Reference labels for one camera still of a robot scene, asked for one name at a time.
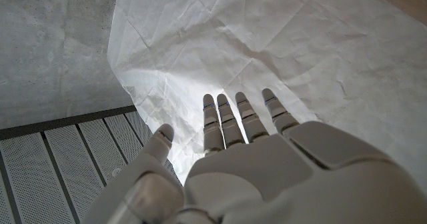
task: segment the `gray concrete surface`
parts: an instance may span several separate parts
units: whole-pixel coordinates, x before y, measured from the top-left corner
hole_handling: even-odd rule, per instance
[[[0,0],[0,129],[132,105],[107,62],[115,0]]]

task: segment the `robot finger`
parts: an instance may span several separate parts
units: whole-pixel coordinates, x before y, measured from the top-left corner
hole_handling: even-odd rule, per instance
[[[143,152],[156,158],[161,164],[165,164],[169,150],[172,147],[173,128],[169,124],[163,124],[150,137],[148,144],[144,146]]]
[[[246,136],[249,142],[254,142],[258,137],[268,136],[268,132],[262,124],[260,117],[255,113],[245,94],[239,92],[236,94],[236,103],[242,123],[245,128]]]
[[[238,126],[238,122],[236,121],[230,104],[228,103],[227,97],[224,94],[219,94],[217,96],[217,102],[226,147],[229,148],[231,145],[236,143],[245,143],[242,132]]]
[[[209,155],[210,153],[224,149],[224,141],[222,139],[214,98],[209,94],[203,97],[203,116],[203,150],[205,155]]]
[[[266,102],[268,112],[272,116],[273,124],[279,133],[282,133],[289,127],[293,127],[299,124],[295,118],[292,117],[288,111],[286,111],[285,107],[280,103],[279,99],[274,95],[272,90],[268,88],[262,90],[262,97]]]

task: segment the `white fabric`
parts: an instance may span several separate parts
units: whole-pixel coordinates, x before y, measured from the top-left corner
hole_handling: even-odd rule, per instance
[[[274,133],[269,87],[298,121],[368,141],[427,190],[426,46],[427,28],[384,0],[117,0],[108,57],[151,130],[174,127],[182,182],[202,155],[203,95],[234,105],[243,91]]]

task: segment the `metal floor panel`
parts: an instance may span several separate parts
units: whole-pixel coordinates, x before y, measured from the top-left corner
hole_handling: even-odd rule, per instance
[[[104,188],[75,125],[45,131],[80,220]]]
[[[7,198],[6,188],[3,181],[0,181],[0,223],[1,224],[12,224],[14,218],[12,215],[11,206],[9,204],[9,199]]]
[[[79,127],[105,181],[110,182],[113,175],[123,169],[126,163],[107,127],[102,119],[80,123]]]
[[[23,223],[74,223],[40,133],[0,141]]]
[[[149,138],[153,135],[148,125],[144,123],[137,111],[126,113],[125,116],[131,123],[136,135],[141,139],[142,145],[148,143]]]
[[[128,163],[134,160],[142,149],[142,145],[126,121],[125,116],[116,115],[106,117],[105,122],[109,126],[117,144],[126,157]]]

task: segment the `white robotic hand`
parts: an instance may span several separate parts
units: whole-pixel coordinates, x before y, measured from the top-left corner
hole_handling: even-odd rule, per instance
[[[269,135],[243,93],[203,98],[205,157],[182,188],[163,164],[173,129],[160,127],[92,205],[85,223],[427,223],[427,199],[389,156],[329,125],[299,124],[262,91]]]

